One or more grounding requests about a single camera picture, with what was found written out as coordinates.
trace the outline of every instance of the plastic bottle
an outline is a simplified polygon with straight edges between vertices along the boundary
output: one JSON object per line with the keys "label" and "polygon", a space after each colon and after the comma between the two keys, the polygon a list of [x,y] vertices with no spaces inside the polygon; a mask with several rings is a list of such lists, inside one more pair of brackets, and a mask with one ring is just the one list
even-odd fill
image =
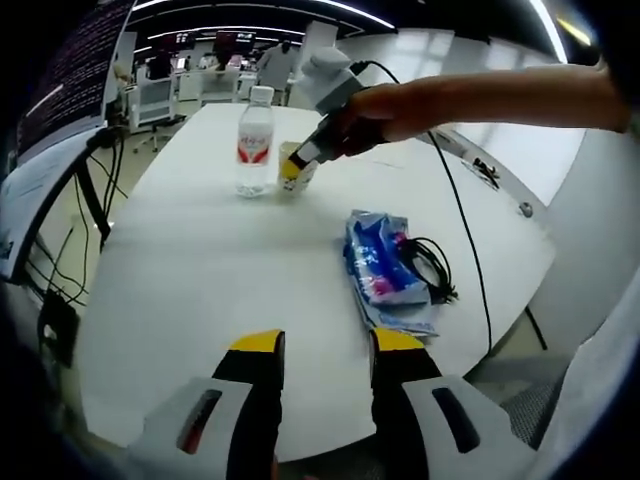
{"label": "plastic bottle", "polygon": [[253,87],[249,106],[240,118],[236,191],[243,197],[260,195],[267,185],[274,129],[272,99],[273,88]]}

